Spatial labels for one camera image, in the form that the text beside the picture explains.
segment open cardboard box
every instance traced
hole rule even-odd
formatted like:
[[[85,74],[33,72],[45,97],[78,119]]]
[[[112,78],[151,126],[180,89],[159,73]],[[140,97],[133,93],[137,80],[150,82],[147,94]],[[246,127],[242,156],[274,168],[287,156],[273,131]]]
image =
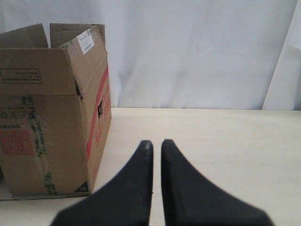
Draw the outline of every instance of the open cardboard box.
[[[42,24],[0,34],[0,200],[92,193],[111,123],[104,37],[100,24],[50,24],[51,48]]]

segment table surface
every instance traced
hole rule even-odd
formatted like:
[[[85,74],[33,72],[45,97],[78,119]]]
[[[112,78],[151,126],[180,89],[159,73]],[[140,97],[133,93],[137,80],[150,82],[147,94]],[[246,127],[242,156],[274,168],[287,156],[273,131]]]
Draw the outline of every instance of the table surface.
[[[268,212],[277,226],[301,225],[301,112],[113,108],[95,190],[126,164],[139,142],[154,145],[150,226],[164,226],[160,147],[173,139],[225,191]],[[4,226],[48,226],[82,198],[1,201]]]

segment black rubber tip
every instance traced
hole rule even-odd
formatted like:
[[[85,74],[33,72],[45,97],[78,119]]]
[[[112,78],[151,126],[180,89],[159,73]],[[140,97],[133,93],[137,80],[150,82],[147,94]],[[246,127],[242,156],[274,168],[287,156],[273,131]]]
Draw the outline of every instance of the black rubber tip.
[[[167,226],[273,226],[264,211],[231,196],[202,176],[173,140],[163,142],[161,154]]]
[[[148,226],[153,145],[142,141],[123,169],[103,188],[61,211],[52,226]]]

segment white label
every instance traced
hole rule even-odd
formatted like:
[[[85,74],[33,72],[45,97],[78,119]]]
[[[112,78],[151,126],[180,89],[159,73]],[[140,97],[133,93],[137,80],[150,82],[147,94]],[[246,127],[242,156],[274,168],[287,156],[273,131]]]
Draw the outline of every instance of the white label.
[[[83,54],[86,54],[94,46],[94,41],[90,30],[87,30],[77,36],[77,40],[79,41],[79,45]]]

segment white curtain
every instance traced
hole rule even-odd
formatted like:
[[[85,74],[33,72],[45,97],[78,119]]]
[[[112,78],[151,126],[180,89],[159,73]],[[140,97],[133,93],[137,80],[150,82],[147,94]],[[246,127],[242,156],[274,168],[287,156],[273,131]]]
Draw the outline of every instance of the white curtain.
[[[113,106],[292,110],[301,106],[301,42],[293,35],[291,56],[284,41],[296,3],[0,0],[0,32],[105,24]],[[293,21],[297,30],[301,17]]]

